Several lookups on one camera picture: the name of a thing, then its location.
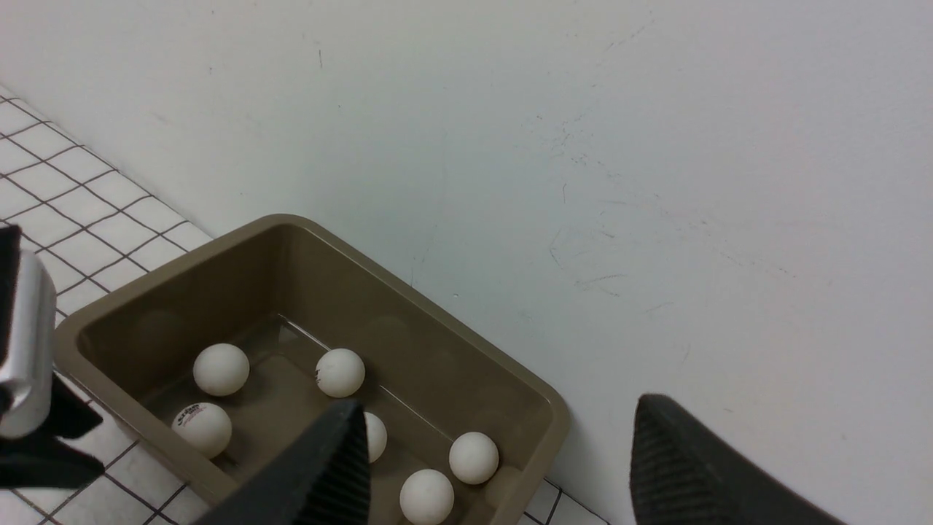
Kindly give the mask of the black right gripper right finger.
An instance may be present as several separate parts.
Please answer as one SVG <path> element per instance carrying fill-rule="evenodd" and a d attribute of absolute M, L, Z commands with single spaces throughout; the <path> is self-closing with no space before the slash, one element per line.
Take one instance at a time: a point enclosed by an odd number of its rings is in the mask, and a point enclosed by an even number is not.
<path fill-rule="evenodd" d="M 631 499 L 637 524 L 840 524 L 664 394 L 634 412 Z"/>

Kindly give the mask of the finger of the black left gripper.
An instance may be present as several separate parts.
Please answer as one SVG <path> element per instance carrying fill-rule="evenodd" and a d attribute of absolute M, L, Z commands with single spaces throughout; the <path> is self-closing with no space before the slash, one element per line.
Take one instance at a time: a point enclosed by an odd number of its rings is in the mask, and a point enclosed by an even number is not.
<path fill-rule="evenodd" d="M 103 462 L 68 442 L 102 422 L 60 376 L 53 376 L 47 418 L 29 435 L 1 439 L 1 489 L 80 489 L 96 481 Z"/>

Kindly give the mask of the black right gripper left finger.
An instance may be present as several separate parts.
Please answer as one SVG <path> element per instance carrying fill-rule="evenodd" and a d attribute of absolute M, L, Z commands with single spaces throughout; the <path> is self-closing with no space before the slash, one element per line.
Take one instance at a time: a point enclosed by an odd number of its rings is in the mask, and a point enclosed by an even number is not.
<path fill-rule="evenodd" d="M 366 524 L 369 441 L 356 400 L 331 403 L 281 454 L 199 524 Z"/>

